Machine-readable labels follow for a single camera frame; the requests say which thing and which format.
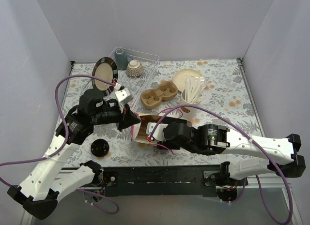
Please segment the pink paper gift bag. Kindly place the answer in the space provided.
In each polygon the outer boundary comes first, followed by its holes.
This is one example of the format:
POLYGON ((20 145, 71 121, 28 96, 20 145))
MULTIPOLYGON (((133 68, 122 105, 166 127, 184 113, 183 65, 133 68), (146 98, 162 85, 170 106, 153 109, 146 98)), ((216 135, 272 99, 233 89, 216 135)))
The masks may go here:
MULTIPOLYGON (((157 123, 159 121, 159 119, 164 115, 165 112, 167 112, 170 108, 166 108, 161 110, 160 112, 158 112, 157 115, 151 115, 151 114, 138 114, 141 122, 138 124, 135 124, 133 126, 131 126, 130 128, 130 134, 132 136, 133 141, 138 142, 138 143, 142 143, 142 144, 148 144, 148 145, 152 145, 157 147, 158 149, 166 149, 169 150, 173 153, 173 150, 179 150, 180 147, 174 144, 170 144, 167 140, 163 141, 163 142, 157 142, 155 144, 150 144, 149 141, 147 140, 147 134, 146 134, 146 127, 147 127, 147 123, 149 122, 155 122, 157 123)), ((176 122, 176 123, 184 123, 186 125, 188 125, 189 127, 192 126, 192 123, 186 119, 184 119, 183 117, 183 113, 180 109, 176 109, 174 111, 172 111, 170 114, 168 114, 168 116, 166 116, 162 123, 165 124, 170 124, 172 122, 176 122)))

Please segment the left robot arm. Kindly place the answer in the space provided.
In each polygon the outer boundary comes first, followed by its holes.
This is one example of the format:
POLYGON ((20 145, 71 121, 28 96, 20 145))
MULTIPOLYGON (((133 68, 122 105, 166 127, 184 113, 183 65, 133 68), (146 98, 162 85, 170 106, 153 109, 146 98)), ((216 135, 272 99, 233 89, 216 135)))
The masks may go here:
POLYGON ((128 105, 132 99, 131 92, 125 87, 115 91, 115 99, 110 100, 105 100, 100 90, 86 90, 78 105, 68 111, 65 121, 56 129, 43 159, 19 185, 10 186, 7 194, 29 214, 43 220, 65 196, 79 187, 102 184, 103 168, 94 161, 83 163, 64 178, 55 178, 96 125, 114 123, 122 131, 140 123, 128 105))

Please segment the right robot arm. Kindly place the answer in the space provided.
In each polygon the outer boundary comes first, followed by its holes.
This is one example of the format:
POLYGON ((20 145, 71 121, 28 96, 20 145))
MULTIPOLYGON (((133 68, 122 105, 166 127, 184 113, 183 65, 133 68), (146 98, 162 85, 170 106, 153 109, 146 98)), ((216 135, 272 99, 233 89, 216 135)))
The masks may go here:
POLYGON ((220 171, 206 177, 219 186, 235 184, 246 177, 274 172, 286 178, 301 177, 306 169, 305 159, 298 154, 300 137, 291 134, 286 138, 252 136, 247 139, 228 127, 207 124, 198 128, 185 123, 148 123, 148 141, 155 141, 171 150, 183 148, 199 155, 241 154, 250 159, 239 162, 226 161, 220 171))

